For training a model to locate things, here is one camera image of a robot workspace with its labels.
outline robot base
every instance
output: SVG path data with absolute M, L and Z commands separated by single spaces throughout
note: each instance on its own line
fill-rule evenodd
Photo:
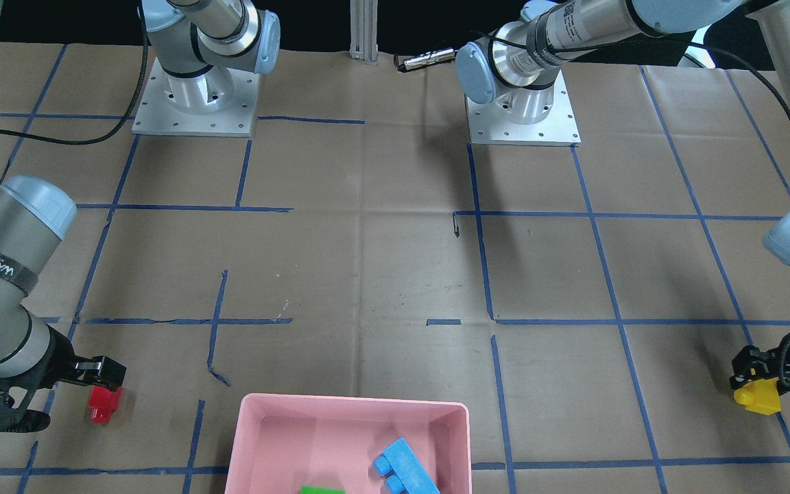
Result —
M 196 137 L 250 137 L 257 109 L 261 76 L 245 70 L 228 69 L 236 88 L 233 103 L 214 113 L 185 113 L 173 106 L 164 93 L 166 76 L 160 62 L 142 93 L 139 111 L 132 123 L 134 134 L 195 135 Z
M 520 125 L 505 118 L 498 104 L 477 104 L 465 98 L 472 144 L 513 144 L 517 146 L 575 146 L 581 143 L 575 113 L 562 73 L 554 82 L 555 100 L 546 119 Z

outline yellow block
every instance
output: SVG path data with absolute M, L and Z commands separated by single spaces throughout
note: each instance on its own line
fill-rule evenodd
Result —
M 733 392 L 733 399 L 749 412 L 772 415 L 781 412 L 782 403 L 776 390 L 777 379 L 758 379 Z

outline green block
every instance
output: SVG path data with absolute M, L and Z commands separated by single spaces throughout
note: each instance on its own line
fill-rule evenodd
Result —
M 304 485 L 300 488 L 300 494 L 346 494 L 346 492 L 338 491 L 336 489 L 323 489 L 321 487 L 310 487 L 309 485 Z

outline pink plastic tray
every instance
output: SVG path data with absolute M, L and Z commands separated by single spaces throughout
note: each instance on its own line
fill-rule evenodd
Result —
M 464 404 L 263 394 L 239 407 L 225 494 L 388 494 L 371 463 L 399 437 L 442 494 L 470 494 Z

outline black background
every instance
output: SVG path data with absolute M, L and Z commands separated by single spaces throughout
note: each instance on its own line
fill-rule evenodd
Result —
M 377 38 L 389 54 L 419 54 L 439 46 L 459 47 L 476 38 L 466 29 L 491 32 L 520 16 L 525 0 L 380 0 Z M 349 0 L 257 0 L 282 20 L 282 48 L 349 50 Z M 0 41 L 34 43 L 141 44 L 136 0 L 5 0 Z M 706 43 L 736 52 L 759 69 L 772 69 L 758 25 L 737 10 L 706 35 Z M 679 47 L 615 47 L 582 62 L 677 65 Z M 728 60 L 720 67 L 731 68 Z

